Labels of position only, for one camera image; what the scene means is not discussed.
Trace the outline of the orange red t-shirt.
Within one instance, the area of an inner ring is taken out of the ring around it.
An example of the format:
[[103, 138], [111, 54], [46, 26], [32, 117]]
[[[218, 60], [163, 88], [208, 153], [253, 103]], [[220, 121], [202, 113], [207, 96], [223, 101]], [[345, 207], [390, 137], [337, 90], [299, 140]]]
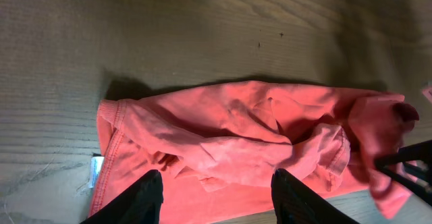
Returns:
[[410, 192], [374, 161], [397, 152], [418, 120], [401, 94], [308, 84], [246, 81], [104, 99], [104, 162], [90, 213], [152, 169], [163, 178], [162, 223], [265, 212], [282, 168], [323, 198], [368, 190], [390, 219]]

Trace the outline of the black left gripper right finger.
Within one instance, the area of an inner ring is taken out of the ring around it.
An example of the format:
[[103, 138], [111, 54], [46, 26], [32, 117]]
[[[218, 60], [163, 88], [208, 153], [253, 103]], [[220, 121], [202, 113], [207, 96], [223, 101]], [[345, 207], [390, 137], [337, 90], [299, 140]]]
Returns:
[[358, 224], [285, 169], [271, 179], [277, 224]]

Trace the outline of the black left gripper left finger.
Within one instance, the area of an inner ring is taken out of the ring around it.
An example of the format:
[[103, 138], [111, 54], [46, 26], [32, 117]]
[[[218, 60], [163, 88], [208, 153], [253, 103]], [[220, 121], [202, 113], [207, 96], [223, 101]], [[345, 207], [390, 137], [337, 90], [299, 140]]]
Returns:
[[153, 169], [80, 224], [159, 224], [162, 204], [162, 176]]

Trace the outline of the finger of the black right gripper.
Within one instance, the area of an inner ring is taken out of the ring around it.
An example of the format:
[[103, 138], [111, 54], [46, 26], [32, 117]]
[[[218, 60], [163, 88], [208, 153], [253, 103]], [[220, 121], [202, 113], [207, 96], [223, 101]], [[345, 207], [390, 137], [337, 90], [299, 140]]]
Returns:
[[400, 148], [397, 153], [379, 157], [375, 159], [375, 165], [378, 167], [411, 161], [422, 161], [431, 165], [431, 140], [405, 146]]
[[422, 181], [427, 182], [427, 185], [417, 184], [409, 177], [404, 177], [399, 173], [392, 171], [388, 166], [378, 165], [377, 169], [390, 177], [393, 181], [398, 182], [405, 188], [409, 189], [413, 194], [418, 196], [422, 201], [426, 202], [429, 206], [432, 205], [431, 201], [431, 170], [423, 171], [420, 167], [414, 165], [405, 165], [405, 170], [408, 171], [409, 175], [417, 177]]

